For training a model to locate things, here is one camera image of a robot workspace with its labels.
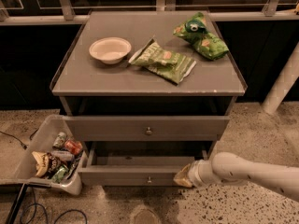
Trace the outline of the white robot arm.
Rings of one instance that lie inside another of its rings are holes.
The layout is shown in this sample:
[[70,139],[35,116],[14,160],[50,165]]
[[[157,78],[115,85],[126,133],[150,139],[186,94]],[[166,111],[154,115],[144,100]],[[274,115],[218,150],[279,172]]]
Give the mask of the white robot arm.
[[299,201],[298,167],[248,161],[230,152],[220,152],[210,160],[187,164],[175,174],[174,181],[185,188],[251,182]]

